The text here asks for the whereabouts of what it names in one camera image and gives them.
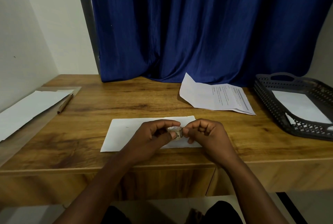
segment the basket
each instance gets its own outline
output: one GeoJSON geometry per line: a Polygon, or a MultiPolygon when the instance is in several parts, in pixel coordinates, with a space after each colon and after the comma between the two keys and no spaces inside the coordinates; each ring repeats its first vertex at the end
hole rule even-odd
{"type": "Polygon", "coordinates": [[[271,75],[257,74],[254,90],[277,124],[287,133],[300,137],[333,141],[333,123],[326,124],[301,119],[285,108],[272,93],[272,90],[276,90],[305,94],[330,121],[333,121],[333,88],[330,86],[312,78],[296,77],[290,73],[282,72],[271,75]],[[286,77],[290,78],[291,81],[281,80],[281,78],[286,77]],[[291,124],[286,115],[290,116],[295,124],[291,124]]]}

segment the person's left hand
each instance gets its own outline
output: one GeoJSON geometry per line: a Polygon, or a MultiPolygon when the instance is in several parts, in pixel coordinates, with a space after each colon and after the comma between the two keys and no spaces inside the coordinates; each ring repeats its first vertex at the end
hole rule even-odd
{"type": "Polygon", "coordinates": [[[167,132],[166,128],[180,125],[174,120],[144,122],[119,154],[129,158],[133,165],[150,159],[157,150],[177,137],[175,132],[167,132]]]}

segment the black pants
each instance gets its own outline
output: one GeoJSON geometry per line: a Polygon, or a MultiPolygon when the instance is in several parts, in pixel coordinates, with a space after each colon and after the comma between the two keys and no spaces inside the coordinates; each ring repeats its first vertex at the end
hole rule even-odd
{"type": "MultiPolygon", "coordinates": [[[[131,221],[114,206],[110,206],[101,222],[101,224],[131,224],[131,221]]],[[[223,223],[223,224],[243,224],[236,210],[225,201],[218,201],[206,212],[200,224],[223,223]]]]}

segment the desk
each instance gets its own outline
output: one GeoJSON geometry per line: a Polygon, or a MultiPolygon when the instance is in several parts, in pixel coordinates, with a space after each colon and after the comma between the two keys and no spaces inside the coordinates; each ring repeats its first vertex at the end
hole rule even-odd
{"type": "MultiPolygon", "coordinates": [[[[333,142],[282,131],[245,88],[256,116],[193,108],[180,84],[143,77],[102,83],[98,75],[59,75],[44,86],[81,86],[65,111],[0,168],[2,206],[71,202],[114,153],[100,153],[115,118],[189,116],[223,123],[239,156],[269,192],[333,188],[333,142]]],[[[226,195],[230,181],[201,148],[162,149],[121,180],[115,200],[226,195]]]]}

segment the curtain fold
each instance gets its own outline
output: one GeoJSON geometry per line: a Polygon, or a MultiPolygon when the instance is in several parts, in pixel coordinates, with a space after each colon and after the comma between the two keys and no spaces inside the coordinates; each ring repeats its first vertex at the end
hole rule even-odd
{"type": "Polygon", "coordinates": [[[92,0],[103,82],[248,86],[309,69],[332,0],[92,0]]]}

